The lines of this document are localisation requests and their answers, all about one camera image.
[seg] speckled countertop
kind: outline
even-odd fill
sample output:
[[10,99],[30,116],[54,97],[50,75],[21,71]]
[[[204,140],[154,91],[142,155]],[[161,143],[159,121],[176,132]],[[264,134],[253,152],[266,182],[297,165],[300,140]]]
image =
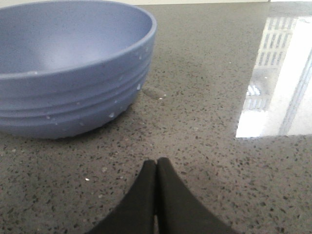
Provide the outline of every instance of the speckled countertop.
[[[281,64],[295,57],[285,55],[294,50],[289,35],[309,44],[312,3],[143,8],[158,21],[154,60],[124,114],[74,138],[0,134],[0,233],[83,233],[118,204],[145,159],[167,156],[195,196],[239,232],[311,234],[311,85],[295,101],[276,95],[288,67]],[[279,37],[285,32],[288,39]],[[265,57],[273,37],[284,49]]]

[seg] blue bowl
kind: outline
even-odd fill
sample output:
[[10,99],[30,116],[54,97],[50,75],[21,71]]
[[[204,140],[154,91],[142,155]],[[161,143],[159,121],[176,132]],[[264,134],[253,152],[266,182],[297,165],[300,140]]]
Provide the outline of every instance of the blue bowl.
[[102,0],[0,9],[0,131],[72,137],[135,100],[148,73],[156,20]]

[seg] gray quartz countertop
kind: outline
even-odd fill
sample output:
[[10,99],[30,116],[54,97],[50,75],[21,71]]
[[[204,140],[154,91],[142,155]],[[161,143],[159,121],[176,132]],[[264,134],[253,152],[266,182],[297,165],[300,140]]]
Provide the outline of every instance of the gray quartz countertop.
[[83,233],[167,156],[246,234],[312,233],[312,3],[142,6],[158,32],[135,103],[73,138],[0,133],[0,233]]

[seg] water droplet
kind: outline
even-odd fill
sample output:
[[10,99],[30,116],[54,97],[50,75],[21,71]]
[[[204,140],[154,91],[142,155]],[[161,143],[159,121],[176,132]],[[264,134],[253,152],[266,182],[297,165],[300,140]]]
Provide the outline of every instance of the water droplet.
[[144,94],[153,99],[163,100],[167,96],[164,91],[148,85],[144,85],[142,91]]

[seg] bowl rim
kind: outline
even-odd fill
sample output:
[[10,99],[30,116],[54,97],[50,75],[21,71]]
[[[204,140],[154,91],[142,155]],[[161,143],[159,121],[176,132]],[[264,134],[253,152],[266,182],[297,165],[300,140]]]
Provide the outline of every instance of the bowl rim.
[[8,79],[20,79],[20,78],[34,78],[34,77],[41,77],[41,76],[46,76],[46,75],[53,75],[53,74],[59,74],[59,73],[66,73],[66,72],[71,72],[75,70],[80,70],[80,69],[87,69],[92,66],[97,66],[106,62],[110,62],[112,60],[115,60],[116,58],[127,54],[128,52],[135,50],[136,48],[139,48],[142,44],[144,44],[146,41],[148,41],[155,33],[157,30],[157,21],[155,17],[148,12],[145,9],[142,9],[138,6],[123,3],[123,2],[118,2],[118,1],[110,1],[110,0],[45,0],[45,1],[37,1],[37,2],[28,2],[28,3],[22,3],[22,4],[17,4],[17,5],[12,5],[12,6],[6,6],[0,8],[0,12],[2,10],[8,9],[8,8],[15,8],[15,7],[21,7],[23,5],[35,5],[35,4],[45,4],[45,3],[56,3],[56,2],[102,2],[102,3],[110,3],[110,4],[116,4],[116,5],[123,5],[127,6],[129,8],[136,9],[138,11],[143,12],[146,14],[152,21],[152,26],[150,30],[148,31],[147,34],[145,34],[144,37],[142,37],[140,40],[136,41],[135,43],[131,44],[125,49],[119,50],[115,53],[112,53],[110,56],[108,56],[105,59],[97,59],[94,61],[82,63],[80,65],[73,65],[73,66],[67,66],[64,68],[58,68],[58,69],[53,69],[53,70],[42,70],[42,71],[27,71],[27,72],[19,72],[19,73],[1,73],[0,72],[0,81],[1,80],[8,80]]

